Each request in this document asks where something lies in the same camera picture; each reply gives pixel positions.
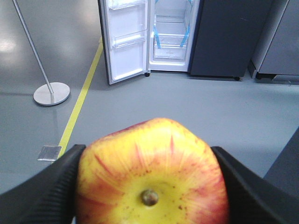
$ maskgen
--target apple skin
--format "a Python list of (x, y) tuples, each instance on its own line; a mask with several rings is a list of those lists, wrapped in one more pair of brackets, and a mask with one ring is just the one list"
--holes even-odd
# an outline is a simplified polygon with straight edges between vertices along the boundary
[[(159, 200), (141, 200), (150, 189)], [(79, 224), (227, 224), (229, 205), (211, 148), (171, 119), (157, 118), (88, 146), (76, 187)]]

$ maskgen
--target metal stand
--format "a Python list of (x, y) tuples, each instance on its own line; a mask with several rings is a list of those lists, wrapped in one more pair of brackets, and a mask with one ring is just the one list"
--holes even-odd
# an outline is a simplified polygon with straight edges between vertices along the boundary
[(33, 98), (38, 104), (43, 105), (43, 106), (52, 106), (52, 105), (60, 104), (60, 103), (64, 102), (70, 95), (70, 88), (68, 85), (63, 84), (63, 83), (49, 83), (46, 73), (43, 69), (42, 62), (39, 59), (38, 53), (36, 51), (36, 48), (33, 44), (32, 39), (31, 39), (28, 28), (26, 26), (25, 20), (21, 14), (21, 10), (19, 8), (18, 2), (16, 0), (13, 0), (13, 3), (14, 3), (14, 7), (18, 13), (18, 16), (20, 18), (20, 21), (22, 23), (22, 26), (25, 30), (26, 36), (29, 40), (30, 46), (33, 50), (33, 53), (34, 53), (36, 59), (37, 59), (38, 65), (42, 70), (43, 77), (46, 81), (45, 85), (39, 87), (35, 91)]

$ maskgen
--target blue tape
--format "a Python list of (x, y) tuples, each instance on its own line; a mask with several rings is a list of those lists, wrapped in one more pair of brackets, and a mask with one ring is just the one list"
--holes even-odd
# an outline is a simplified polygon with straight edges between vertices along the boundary
[(182, 40), (182, 42), (181, 42), (181, 45), (180, 45), (181, 48), (182, 48), (182, 47), (184, 46), (184, 44), (186, 43), (186, 41), (187, 41), (187, 39), (188, 39), (188, 37), (189, 37), (189, 33), (190, 33), (190, 25), (188, 25), (187, 30), (186, 30), (186, 33), (185, 33), (185, 36), (184, 36), (184, 38), (183, 38), (183, 40)]
[(155, 33), (155, 38), (156, 38), (156, 41), (157, 41), (157, 46), (160, 49), (161, 48), (160, 38), (159, 38), (159, 33), (158, 33), (158, 30), (157, 30), (156, 26), (154, 26), (154, 33)]

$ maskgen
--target gray floor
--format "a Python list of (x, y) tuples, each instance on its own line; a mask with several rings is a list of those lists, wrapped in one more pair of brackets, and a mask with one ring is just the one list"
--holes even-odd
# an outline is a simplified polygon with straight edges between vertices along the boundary
[[(0, 193), (49, 162), (43, 145), (57, 145), (98, 47), (96, 0), (19, 0), (44, 68), (71, 96), (53, 107), (32, 98), (42, 74), (11, 1), (0, 2)], [(299, 125), (299, 86), (192, 79), (152, 73), (109, 86), (99, 65), (68, 145), (92, 141), (132, 124), (168, 117), (211, 146), (222, 146), (264, 176)]]

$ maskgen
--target crisper drawer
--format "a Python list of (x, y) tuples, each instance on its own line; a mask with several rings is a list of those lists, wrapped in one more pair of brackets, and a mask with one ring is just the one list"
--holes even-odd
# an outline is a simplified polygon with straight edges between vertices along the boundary
[(159, 35), (158, 41), (155, 37), (154, 60), (180, 60), (186, 56), (187, 40), (183, 35)]

